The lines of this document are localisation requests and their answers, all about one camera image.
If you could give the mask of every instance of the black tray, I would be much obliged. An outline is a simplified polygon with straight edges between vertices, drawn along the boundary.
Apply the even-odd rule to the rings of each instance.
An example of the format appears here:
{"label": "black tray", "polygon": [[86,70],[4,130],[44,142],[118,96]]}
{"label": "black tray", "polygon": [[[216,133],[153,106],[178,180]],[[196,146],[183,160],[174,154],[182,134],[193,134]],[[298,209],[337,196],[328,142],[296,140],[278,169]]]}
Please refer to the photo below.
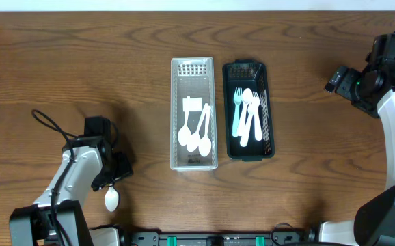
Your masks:
{"label": "black tray", "polygon": [[[262,127],[263,139],[256,141],[254,137],[254,124],[251,125],[251,134],[246,147],[240,146],[240,137],[231,135],[234,118],[234,93],[236,87],[251,89],[258,92],[260,106],[258,115]],[[253,60],[236,60],[234,63],[223,66],[223,93],[225,98],[226,146],[228,156],[242,161],[261,161],[271,158],[275,154],[273,142],[271,105],[269,102],[269,89],[267,87],[266,66]]]}

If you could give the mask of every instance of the white wall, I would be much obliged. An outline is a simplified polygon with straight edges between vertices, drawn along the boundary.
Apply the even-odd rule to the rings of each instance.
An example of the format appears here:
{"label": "white wall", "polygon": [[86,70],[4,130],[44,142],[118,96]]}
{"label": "white wall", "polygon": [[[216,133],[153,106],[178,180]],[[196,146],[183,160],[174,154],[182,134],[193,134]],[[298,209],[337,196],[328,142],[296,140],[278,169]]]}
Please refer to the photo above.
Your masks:
{"label": "white wall", "polygon": [[395,0],[0,0],[0,11],[395,10]]}

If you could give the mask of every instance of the wooden table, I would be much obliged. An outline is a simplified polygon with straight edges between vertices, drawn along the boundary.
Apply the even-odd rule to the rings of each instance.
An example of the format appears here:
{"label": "wooden table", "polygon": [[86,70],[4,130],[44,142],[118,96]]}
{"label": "wooden table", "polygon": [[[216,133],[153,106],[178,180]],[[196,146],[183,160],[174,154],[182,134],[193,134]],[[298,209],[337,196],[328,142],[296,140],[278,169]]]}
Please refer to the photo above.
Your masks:
{"label": "wooden table", "polygon": [[[395,30],[395,12],[0,13],[0,245],[8,220],[50,183],[63,129],[83,132],[87,115],[116,121],[135,175],[118,184],[120,209],[105,191],[83,208],[88,226],[120,223],[163,232],[269,231],[352,219],[382,192],[383,128],[323,91],[335,69],[357,69],[374,37]],[[219,168],[169,167],[170,60],[215,61]],[[226,154],[221,69],[254,58],[268,69],[276,155],[257,163]]]}

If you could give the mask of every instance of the light blue fork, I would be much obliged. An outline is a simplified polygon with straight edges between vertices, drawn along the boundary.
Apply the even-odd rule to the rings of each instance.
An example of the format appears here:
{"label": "light blue fork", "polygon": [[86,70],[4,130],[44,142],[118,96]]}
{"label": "light blue fork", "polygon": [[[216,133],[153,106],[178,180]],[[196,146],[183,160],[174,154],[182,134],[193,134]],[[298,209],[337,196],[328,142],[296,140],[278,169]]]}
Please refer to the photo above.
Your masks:
{"label": "light blue fork", "polygon": [[234,103],[236,104],[236,109],[234,112],[234,119],[232,121],[232,129],[231,129],[231,134],[233,137],[238,137],[237,134],[237,128],[239,127],[239,107],[241,104],[241,95],[242,95],[242,89],[241,88],[236,88],[236,91],[234,93]]}

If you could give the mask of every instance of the green strip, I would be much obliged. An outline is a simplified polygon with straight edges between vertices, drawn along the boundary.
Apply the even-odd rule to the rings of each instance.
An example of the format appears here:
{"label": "green strip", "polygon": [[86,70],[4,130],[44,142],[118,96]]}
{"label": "green strip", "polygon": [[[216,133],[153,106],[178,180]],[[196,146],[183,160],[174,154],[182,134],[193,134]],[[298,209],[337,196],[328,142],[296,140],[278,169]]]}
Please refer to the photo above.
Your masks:
{"label": "green strip", "polygon": [[257,246],[266,246],[266,239],[263,236],[257,236],[255,238]]}
{"label": "green strip", "polygon": [[176,246],[176,237],[175,236],[167,237],[167,246]]}

